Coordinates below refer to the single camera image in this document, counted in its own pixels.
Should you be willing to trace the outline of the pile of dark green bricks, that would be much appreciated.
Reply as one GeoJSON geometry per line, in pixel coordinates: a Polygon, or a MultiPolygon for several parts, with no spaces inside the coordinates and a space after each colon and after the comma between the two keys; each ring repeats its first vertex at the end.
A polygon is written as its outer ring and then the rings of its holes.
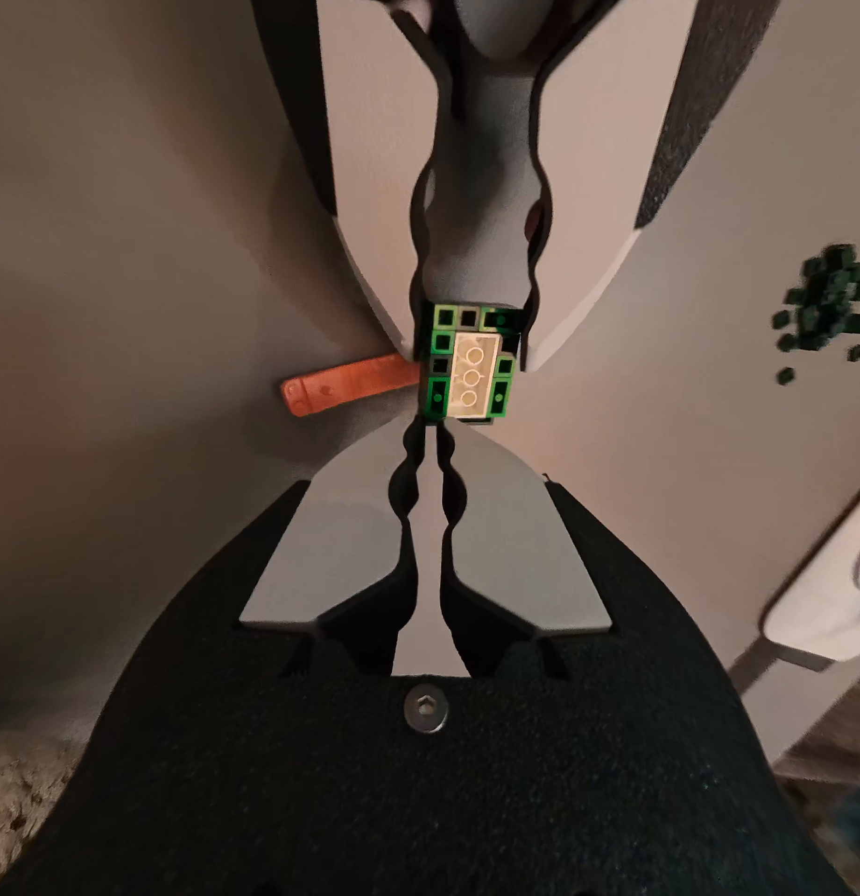
{"type": "Polygon", "coordinates": [[[860,252],[850,243],[825,246],[801,263],[797,284],[771,318],[775,349],[816,354],[837,346],[860,365],[860,252]]]}

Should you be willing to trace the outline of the green white lego assembly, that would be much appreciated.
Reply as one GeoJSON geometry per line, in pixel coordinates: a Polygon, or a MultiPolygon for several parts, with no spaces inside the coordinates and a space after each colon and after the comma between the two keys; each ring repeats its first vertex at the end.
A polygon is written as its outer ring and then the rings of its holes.
{"type": "Polygon", "coordinates": [[[505,416],[524,318],[522,309],[424,302],[416,360],[426,420],[483,425],[505,416]]]}

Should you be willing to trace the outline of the white book stand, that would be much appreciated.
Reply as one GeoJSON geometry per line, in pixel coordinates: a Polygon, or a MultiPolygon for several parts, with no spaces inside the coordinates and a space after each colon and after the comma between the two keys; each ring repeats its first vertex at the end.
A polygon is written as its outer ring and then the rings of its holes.
{"type": "Polygon", "coordinates": [[[860,494],[772,599],[761,634],[798,664],[860,656],[860,494]]]}

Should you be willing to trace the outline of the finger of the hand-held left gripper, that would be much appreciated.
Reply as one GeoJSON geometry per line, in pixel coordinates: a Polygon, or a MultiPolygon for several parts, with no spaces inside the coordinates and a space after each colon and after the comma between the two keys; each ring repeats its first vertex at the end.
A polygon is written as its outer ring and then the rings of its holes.
{"type": "Polygon", "coordinates": [[[547,226],[524,368],[541,368],[626,260],[696,2],[623,1],[590,12],[540,73],[536,157],[547,226]]]}
{"type": "Polygon", "coordinates": [[[424,187],[448,73],[429,2],[320,1],[336,230],[373,312],[413,359],[424,187]]]}

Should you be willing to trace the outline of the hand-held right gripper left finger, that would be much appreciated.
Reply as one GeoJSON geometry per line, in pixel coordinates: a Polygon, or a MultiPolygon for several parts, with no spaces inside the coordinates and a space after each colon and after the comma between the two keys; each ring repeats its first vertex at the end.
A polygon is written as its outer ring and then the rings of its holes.
{"type": "Polygon", "coordinates": [[[240,617],[256,629],[342,644],[360,672],[391,675],[416,608],[409,515],[424,421],[395,419],[314,475],[240,617]]]}

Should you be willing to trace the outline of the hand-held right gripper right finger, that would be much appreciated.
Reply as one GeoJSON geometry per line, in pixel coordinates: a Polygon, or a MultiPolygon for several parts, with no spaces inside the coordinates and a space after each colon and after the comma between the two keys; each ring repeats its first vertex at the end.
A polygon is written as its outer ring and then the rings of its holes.
{"type": "Polygon", "coordinates": [[[437,459],[440,606],[470,677],[491,677],[514,644],[611,630],[543,475],[464,423],[438,426],[437,459]]]}

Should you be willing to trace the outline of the orange brick separator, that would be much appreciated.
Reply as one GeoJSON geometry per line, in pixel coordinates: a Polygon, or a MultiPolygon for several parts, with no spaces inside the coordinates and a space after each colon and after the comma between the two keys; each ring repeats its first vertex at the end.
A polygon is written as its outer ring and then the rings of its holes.
{"type": "Polygon", "coordinates": [[[417,385],[419,378],[420,364],[393,352],[290,377],[279,385],[279,395],[291,414],[304,418],[417,385]]]}

